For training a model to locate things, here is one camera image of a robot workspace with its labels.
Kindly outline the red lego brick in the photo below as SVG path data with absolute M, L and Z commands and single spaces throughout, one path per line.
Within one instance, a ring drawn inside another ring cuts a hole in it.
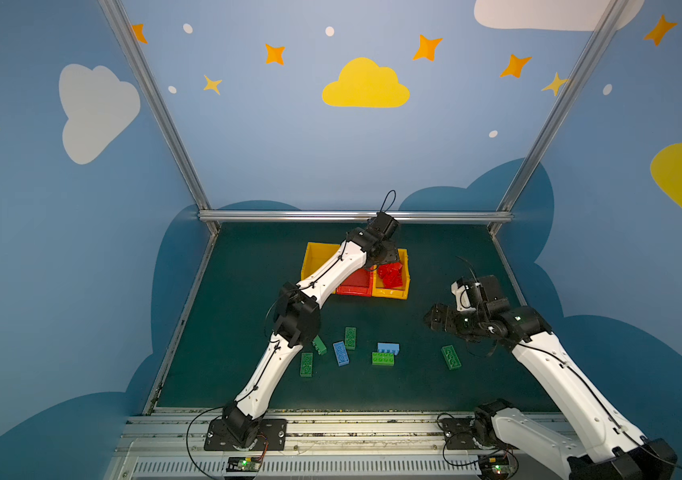
M 383 288 L 393 290 L 401 288 L 404 284 L 402 271 L 403 264 L 395 262 L 379 266 L 376 273 Z

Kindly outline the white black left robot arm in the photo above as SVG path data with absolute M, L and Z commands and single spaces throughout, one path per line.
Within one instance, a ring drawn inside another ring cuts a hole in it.
M 365 226 L 347 233 L 334 255 L 307 278 L 281 287 L 267 348 L 242 391 L 223 408 L 221 420 L 233 444 L 251 446 L 270 399 L 293 358 L 319 334 L 321 309 L 353 273 L 399 261 L 392 240 L 399 222 L 379 211 Z

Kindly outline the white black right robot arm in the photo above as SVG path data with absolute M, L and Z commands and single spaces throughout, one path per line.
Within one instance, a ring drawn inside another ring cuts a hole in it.
M 474 411 L 470 432 L 476 446 L 515 447 L 562 479 L 673 476 L 674 450 L 663 439 L 649 439 L 607 400 L 535 309 L 459 311 L 437 303 L 424 322 L 433 331 L 464 340 L 489 338 L 507 348 L 546 391 L 576 435 L 569 439 L 498 399 Z

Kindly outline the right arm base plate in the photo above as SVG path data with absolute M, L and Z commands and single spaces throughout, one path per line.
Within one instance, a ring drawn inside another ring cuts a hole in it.
M 447 450 L 489 450 L 496 446 L 472 417 L 440 416 L 437 425 L 443 433 Z

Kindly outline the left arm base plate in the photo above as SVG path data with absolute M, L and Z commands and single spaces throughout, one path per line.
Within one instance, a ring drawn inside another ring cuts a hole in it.
M 232 430 L 222 419 L 210 422 L 205 436 L 205 451 L 283 451 L 287 440 L 286 419 L 262 419 L 244 430 Z

